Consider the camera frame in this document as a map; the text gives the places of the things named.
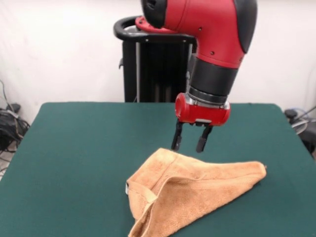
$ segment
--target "white backdrop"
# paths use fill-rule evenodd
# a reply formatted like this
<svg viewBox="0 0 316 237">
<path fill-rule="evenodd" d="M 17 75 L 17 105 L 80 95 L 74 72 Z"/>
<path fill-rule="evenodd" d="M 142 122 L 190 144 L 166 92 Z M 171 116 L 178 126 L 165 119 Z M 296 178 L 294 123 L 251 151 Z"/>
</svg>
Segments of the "white backdrop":
<svg viewBox="0 0 316 237">
<path fill-rule="evenodd" d="M 316 103 L 316 1 L 258 2 L 230 101 L 307 109 Z M 32 122 L 48 101 L 123 101 L 113 24 L 139 14 L 139 0 L 0 0 L 0 78 L 10 102 Z"/>
</svg>

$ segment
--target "green tablecloth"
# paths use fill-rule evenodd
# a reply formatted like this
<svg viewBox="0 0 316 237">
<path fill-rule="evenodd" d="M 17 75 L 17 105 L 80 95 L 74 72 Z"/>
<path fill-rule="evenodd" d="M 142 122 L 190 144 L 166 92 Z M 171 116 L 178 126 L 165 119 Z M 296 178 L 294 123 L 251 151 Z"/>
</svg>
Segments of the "green tablecloth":
<svg viewBox="0 0 316 237">
<path fill-rule="evenodd" d="M 126 237 L 125 181 L 169 148 L 173 104 L 42 106 L 0 182 L 1 237 Z M 258 160 L 267 177 L 174 236 L 316 236 L 316 165 L 274 105 L 233 104 L 205 151 L 202 128 L 184 126 L 180 153 L 209 162 Z"/>
</svg>

